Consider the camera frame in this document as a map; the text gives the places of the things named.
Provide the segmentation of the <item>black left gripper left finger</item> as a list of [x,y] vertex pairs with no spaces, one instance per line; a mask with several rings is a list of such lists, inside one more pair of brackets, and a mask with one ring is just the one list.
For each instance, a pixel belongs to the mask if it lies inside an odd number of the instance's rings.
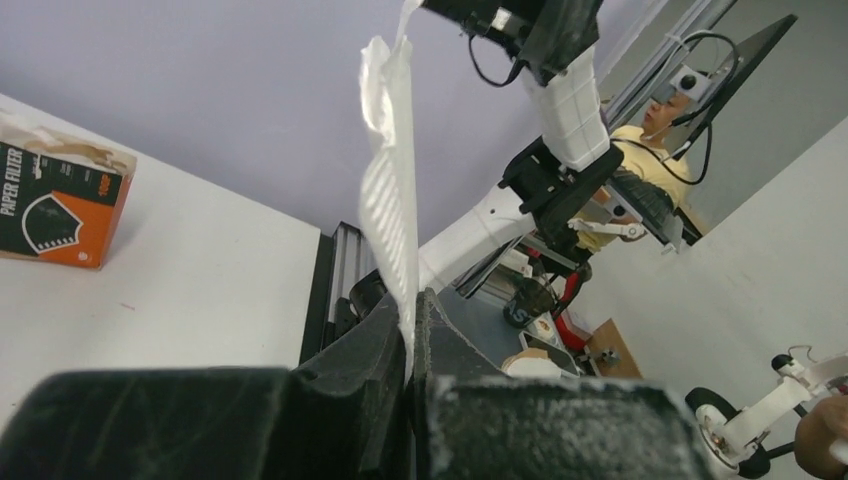
[[406,360],[398,307],[385,295],[295,370],[292,478],[407,478]]

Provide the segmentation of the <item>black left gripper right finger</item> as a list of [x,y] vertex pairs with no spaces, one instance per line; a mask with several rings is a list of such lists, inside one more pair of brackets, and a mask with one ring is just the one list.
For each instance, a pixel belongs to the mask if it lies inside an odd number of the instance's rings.
[[507,409],[499,373],[452,324],[438,295],[418,294],[413,432],[419,479],[495,479],[504,471]]

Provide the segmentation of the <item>white paper coffee filter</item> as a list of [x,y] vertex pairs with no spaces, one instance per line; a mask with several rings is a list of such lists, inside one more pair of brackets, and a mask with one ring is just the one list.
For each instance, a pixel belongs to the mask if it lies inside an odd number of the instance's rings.
[[393,45],[373,37],[361,50],[360,106],[373,158],[360,184],[358,215],[379,273],[397,303],[405,378],[413,373],[419,292],[418,215],[411,56],[406,29],[420,1],[403,3]]

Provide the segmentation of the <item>orange black coffee filter box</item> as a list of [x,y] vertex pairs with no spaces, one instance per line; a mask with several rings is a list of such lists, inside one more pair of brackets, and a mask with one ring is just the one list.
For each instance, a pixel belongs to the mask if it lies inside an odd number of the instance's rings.
[[2,111],[2,257],[100,269],[136,166],[121,149]]

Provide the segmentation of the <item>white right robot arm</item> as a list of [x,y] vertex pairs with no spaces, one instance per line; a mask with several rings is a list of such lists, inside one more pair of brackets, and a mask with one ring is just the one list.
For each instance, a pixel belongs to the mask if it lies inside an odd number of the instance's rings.
[[522,84],[541,134],[506,166],[466,214],[421,246],[419,286],[435,292],[507,242],[538,231],[560,240],[568,221],[621,165],[605,125],[594,69],[599,1],[424,1],[470,41],[497,45],[510,61],[500,82]]

